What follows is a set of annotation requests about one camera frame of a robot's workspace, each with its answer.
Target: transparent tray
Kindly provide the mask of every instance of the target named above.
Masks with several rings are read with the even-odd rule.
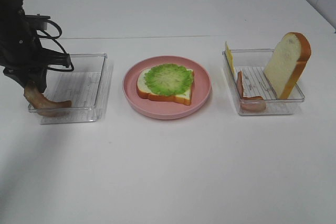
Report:
[[[72,107],[61,109],[35,109],[28,111],[40,124],[94,122],[104,117],[109,96],[113,64],[107,63],[106,54],[71,55],[73,72],[47,73],[44,96],[51,101],[72,101]],[[55,116],[42,116],[52,112]]]
[[[298,105],[305,100],[305,96],[296,85],[289,98],[277,99],[277,96],[264,75],[264,67],[272,56],[273,49],[243,49],[231,50],[235,73],[232,73],[224,56],[224,74],[228,82],[237,113],[239,115],[290,115],[294,114]],[[264,100],[244,100],[237,87],[237,73],[242,71],[244,97],[262,96]],[[265,105],[262,111],[254,111],[253,108]]]

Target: white tabletop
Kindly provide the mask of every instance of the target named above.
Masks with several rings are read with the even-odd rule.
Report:
[[[51,16],[64,38],[335,31],[305,0],[24,0],[24,9]]]
[[[294,115],[239,116],[222,73],[225,40],[270,48],[282,35],[62,39],[72,54],[114,62],[106,117],[94,123],[39,125],[22,88],[2,77],[0,222],[334,223],[334,38],[306,34],[313,54]],[[158,55],[207,69],[213,91],[199,111],[160,121],[129,106],[122,78]]]

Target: toast slice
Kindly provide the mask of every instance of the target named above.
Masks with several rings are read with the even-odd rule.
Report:
[[[310,55],[309,42],[301,33],[287,33],[277,44],[264,74],[278,99],[289,97]]]
[[[149,99],[151,101],[158,101],[158,102],[176,102],[176,103],[180,103],[184,105],[191,104],[193,85],[190,85],[190,87],[183,94],[175,94],[175,95],[170,95],[170,96],[155,94],[146,85],[145,74],[148,73],[150,70],[151,68],[144,69],[138,77],[136,90],[137,90],[139,97],[143,99]]]

